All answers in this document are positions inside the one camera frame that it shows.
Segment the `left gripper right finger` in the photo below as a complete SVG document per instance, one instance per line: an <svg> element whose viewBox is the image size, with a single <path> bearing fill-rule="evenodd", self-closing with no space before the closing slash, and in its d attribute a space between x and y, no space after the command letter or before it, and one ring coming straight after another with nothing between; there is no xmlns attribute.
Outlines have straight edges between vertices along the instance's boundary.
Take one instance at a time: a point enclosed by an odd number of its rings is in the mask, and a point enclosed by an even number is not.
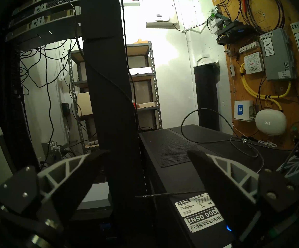
<svg viewBox="0 0 299 248"><path fill-rule="evenodd" d="M188 150L206 192L237 240L246 240L261 213L255 196L259 174L236 161Z"/></svg>

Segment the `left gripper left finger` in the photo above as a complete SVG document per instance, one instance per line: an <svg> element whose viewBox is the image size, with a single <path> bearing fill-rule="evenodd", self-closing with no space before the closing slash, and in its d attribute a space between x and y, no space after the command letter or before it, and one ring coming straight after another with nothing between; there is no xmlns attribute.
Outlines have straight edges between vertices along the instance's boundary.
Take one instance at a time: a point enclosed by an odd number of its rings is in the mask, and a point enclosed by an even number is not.
<svg viewBox="0 0 299 248"><path fill-rule="evenodd" d="M43 196L38 216L73 217L80 213L111 209L108 182L94 184L101 167L111 159L108 150L65 159L37 174Z"/></svg>

